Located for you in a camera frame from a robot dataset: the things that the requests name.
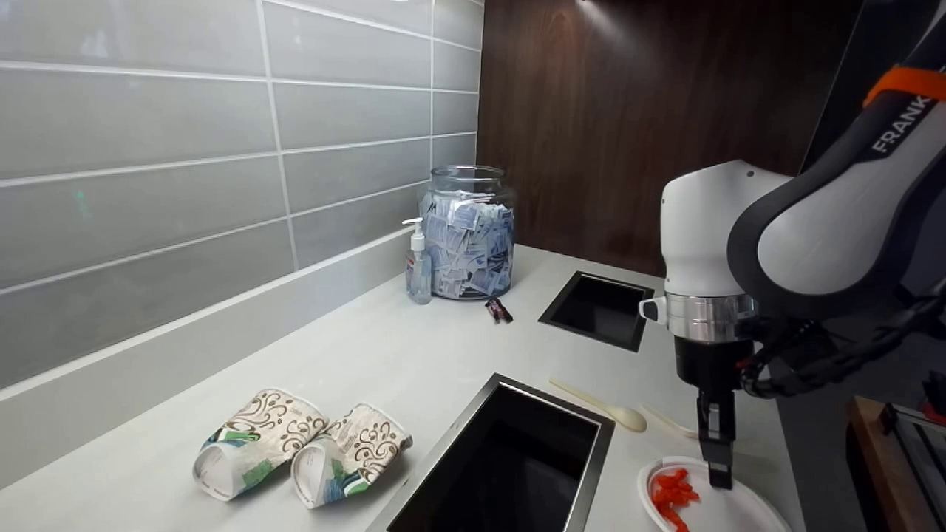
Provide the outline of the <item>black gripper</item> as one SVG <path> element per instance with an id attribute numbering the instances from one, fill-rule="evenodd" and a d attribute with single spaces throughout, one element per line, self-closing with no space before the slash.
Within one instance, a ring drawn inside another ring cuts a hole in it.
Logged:
<path id="1" fill-rule="evenodd" d="M 757 347 L 675 339 L 676 375 L 697 391 L 697 438 L 709 484 L 734 489 L 735 394 L 750 394 Z"/>

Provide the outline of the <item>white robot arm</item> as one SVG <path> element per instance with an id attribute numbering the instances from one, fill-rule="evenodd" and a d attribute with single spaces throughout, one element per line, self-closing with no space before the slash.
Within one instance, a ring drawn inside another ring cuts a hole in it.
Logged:
<path id="1" fill-rule="evenodd" d="M 797 397 L 944 328 L 944 286 L 904 286 L 946 174 L 946 17 L 864 94 L 802 174 L 726 159 L 660 195 L 666 285 L 638 317 L 697 394 L 709 484 L 734 484 L 735 400 Z"/>

